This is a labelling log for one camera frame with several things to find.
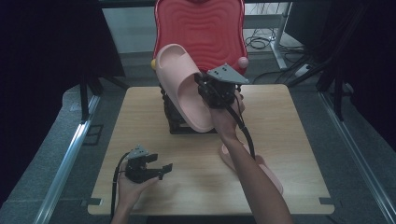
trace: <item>hand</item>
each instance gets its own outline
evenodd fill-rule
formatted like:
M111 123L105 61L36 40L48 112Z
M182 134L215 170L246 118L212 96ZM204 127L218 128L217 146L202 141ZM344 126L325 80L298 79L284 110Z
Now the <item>hand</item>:
M242 102L243 96L239 93L239 91L235 91L235 96L236 99L231 105L231 108L236 112L237 115L240 116L241 113L245 110L245 105ZM215 129L222 140L224 140L225 138L236 137L236 121L233 116L231 116L231 114L227 111L227 109L209 108L209 112L212 117L213 125L215 126Z
M156 183L159 178L154 177L151 178L141 184L136 184L135 182L128 179L125 176L125 167L127 162L124 162L120 167L120 175L119 175L119 202L118 206L124 207L128 210L132 210L134 205L139 200L140 194L145 190L148 186Z
M117 205L116 213L114 214L111 224L126 224L128 223L129 215L134 208L134 205L139 200L140 194L148 186L153 185L158 182L159 177L151 178L141 184L136 184L135 182L128 179L125 176L125 167L127 162L124 162L120 167L119 174L119 202Z

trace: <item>yellow object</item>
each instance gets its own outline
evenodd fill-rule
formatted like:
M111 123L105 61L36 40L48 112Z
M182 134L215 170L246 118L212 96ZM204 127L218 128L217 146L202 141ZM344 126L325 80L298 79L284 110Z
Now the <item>yellow object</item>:
M155 70L155 59L151 60L151 68Z

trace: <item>human arm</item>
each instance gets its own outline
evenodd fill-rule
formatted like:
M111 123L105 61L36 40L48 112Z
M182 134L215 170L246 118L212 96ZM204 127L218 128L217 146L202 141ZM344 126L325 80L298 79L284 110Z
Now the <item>human arm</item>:
M238 101L235 101L232 108L239 114L237 102L240 103L241 111L245 109L245 106L239 93L236 95ZM209 110L214 126L222 142L228 148L233 166L256 222L265 224L292 223L289 208L282 195L238 140L235 131L236 122L233 117L225 109Z
M140 194L149 186L158 182L159 178L151 178L141 184L132 182L125 176L126 162L120 167L119 174L119 201L117 208L114 213L114 217L111 220L111 224L126 224L128 223L129 215L134 208L134 205L139 200Z

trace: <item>pink slide sandal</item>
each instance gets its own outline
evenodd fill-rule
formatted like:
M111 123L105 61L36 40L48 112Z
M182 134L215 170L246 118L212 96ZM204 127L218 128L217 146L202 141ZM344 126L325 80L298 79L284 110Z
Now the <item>pink slide sandal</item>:
M249 152L248 146L244 144L245 149ZM233 160L231 159L230 153L224 144L219 149L219 154L221 159L235 171L235 167L233 167ZM272 180L277 190L279 190L280 194L283 193L283 186L280 181L277 179L275 174L267 167L264 159L260 155L256 155L256 163L262 168L262 170L268 175L268 177Z
M155 66L163 89L189 126L198 133L212 130L209 109L194 81L194 75L200 71L189 53L180 45L166 45L158 52Z

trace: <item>gray floor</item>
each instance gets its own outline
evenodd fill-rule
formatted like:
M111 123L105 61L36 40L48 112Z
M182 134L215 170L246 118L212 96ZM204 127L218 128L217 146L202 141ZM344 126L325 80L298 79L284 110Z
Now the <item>gray floor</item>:
M131 86L157 86L158 81L149 67L150 55L137 56L141 63L125 63L126 77L120 77L120 80ZM250 81L262 73L277 70L276 61L271 53L250 55L249 59L250 65L246 77ZM326 106L316 91L318 76L291 88L290 93L332 196L335 212L330 216L293 216L295 223L387 223L373 193L362 177L361 170L353 160L342 135L335 128ZM281 73L268 74L257 78L255 84L283 83L292 79L292 74L291 76ZM107 216L90 215L87 212L86 202L91 197L125 91L104 79L101 79L101 82L105 90L92 120L91 133L100 129L102 131L99 137L98 135L86 137L49 223L109 222ZM32 223L35 220L37 211L80 122L80 112L79 88L75 87L64 94L64 107L58 119L21 181L3 204L0 210L0 223ZM392 172L396 170L395 152L356 111L347 97L344 98L343 113L346 119L345 125L353 135L361 153L391 200L395 202L396 175ZM146 222L146 217L133 217L131 220L131 223ZM163 223L172 223L172 221L166 219Z

